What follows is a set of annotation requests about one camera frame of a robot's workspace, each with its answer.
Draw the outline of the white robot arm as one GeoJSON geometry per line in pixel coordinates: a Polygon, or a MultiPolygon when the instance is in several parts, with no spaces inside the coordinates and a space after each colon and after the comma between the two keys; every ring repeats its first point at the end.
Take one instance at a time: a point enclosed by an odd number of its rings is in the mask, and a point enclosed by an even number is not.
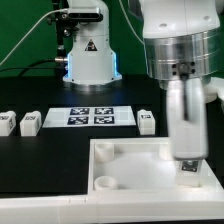
{"type": "MultiPolygon", "coordinates": [[[[177,160],[207,157],[204,80],[216,71],[217,0],[133,0],[143,16],[147,72],[167,86],[168,135],[177,160]]],[[[64,81],[79,87],[119,80],[109,45],[109,10],[102,0],[68,0],[78,28],[64,81]]]]}

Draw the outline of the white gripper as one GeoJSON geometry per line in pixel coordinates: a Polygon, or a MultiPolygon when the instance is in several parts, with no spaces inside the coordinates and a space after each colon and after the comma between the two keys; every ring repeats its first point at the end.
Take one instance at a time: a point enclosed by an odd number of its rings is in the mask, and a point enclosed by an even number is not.
{"type": "Polygon", "coordinates": [[[208,155],[205,99],[199,78],[168,83],[168,136],[175,160],[202,160],[208,155]]]}

